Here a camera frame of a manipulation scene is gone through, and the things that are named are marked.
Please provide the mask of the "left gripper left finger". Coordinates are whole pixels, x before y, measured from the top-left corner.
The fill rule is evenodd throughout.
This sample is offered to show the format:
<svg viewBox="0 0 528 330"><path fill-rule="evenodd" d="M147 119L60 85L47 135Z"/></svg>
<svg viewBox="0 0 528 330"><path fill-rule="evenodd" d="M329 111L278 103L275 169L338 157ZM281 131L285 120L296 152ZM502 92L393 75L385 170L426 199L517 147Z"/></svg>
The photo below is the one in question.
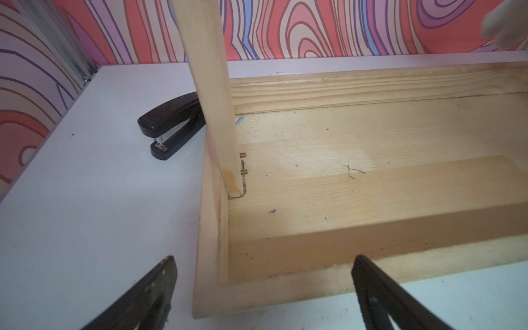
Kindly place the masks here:
<svg viewBox="0 0 528 330"><path fill-rule="evenodd" d="M177 283L177 265L167 256L84 329L163 329Z"/></svg>

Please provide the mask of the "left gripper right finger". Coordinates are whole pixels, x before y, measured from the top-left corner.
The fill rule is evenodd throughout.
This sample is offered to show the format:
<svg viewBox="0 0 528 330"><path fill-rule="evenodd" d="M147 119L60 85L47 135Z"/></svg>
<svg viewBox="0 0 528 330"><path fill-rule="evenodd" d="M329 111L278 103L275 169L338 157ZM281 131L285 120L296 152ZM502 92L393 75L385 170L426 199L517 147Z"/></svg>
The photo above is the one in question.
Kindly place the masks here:
<svg viewBox="0 0 528 330"><path fill-rule="evenodd" d="M367 329L450 329L364 255L354 261L351 277Z"/></svg>

